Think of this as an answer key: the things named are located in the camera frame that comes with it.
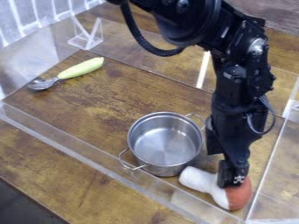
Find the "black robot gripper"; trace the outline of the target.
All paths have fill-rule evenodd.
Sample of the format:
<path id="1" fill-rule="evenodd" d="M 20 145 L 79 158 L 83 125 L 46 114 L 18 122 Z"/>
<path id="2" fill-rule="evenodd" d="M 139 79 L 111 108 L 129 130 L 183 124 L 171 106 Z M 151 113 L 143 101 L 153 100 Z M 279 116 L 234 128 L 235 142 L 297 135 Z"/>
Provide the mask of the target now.
<path id="1" fill-rule="evenodd" d="M 247 71 L 239 65 L 217 70 L 217 89 L 207 119 L 209 154 L 223 154 L 218 186 L 241 185 L 249 175 L 250 145 L 274 128 L 266 129 L 267 115 L 275 110 L 261 86 L 250 86 Z"/>

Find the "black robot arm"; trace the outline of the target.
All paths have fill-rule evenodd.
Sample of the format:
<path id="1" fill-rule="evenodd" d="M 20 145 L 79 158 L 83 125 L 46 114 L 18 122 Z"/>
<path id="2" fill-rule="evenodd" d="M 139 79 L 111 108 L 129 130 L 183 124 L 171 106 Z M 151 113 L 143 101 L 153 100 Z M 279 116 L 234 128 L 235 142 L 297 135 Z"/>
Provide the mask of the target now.
<path id="1" fill-rule="evenodd" d="M 211 54 L 217 88 L 206 122 L 209 153 L 222 154 L 218 185 L 241 186 L 249 175 L 250 145 L 273 129 L 267 117 L 277 112 L 267 92 L 277 77 L 267 61 L 265 21 L 238 11 L 226 0 L 107 0 L 121 7 L 138 44 L 170 57 L 189 46 Z M 163 50 L 145 38 L 130 6 L 153 14 L 163 38 L 177 47 Z"/>

